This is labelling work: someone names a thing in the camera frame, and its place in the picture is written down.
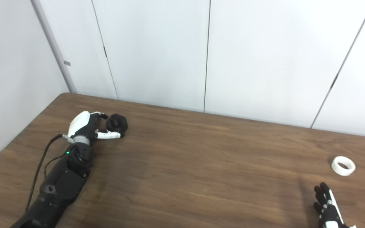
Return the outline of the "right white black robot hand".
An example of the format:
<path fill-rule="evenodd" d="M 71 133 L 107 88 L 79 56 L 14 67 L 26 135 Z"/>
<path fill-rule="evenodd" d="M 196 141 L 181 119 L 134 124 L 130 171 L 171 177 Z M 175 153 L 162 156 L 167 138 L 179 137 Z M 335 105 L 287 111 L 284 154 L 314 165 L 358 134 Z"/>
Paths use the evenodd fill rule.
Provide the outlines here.
<path fill-rule="evenodd" d="M 341 216 L 336 198 L 325 182 L 314 187 L 316 202 L 313 207 L 319 215 L 319 228 L 349 228 Z"/>

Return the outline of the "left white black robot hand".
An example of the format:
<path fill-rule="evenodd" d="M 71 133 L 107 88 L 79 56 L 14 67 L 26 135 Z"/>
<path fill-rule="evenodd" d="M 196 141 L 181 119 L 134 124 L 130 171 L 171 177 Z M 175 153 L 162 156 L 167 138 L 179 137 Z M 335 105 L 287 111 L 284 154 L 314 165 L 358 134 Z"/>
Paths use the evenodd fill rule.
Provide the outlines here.
<path fill-rule="evenodd" d="M 83 111 L 70 123 L 68 133 L 63 135 L 70 144 L 90 143 L 96 139 L 118 139 L 128 130 L 126 117 L 120 114 L 108 116 L 102 112 Z"/>

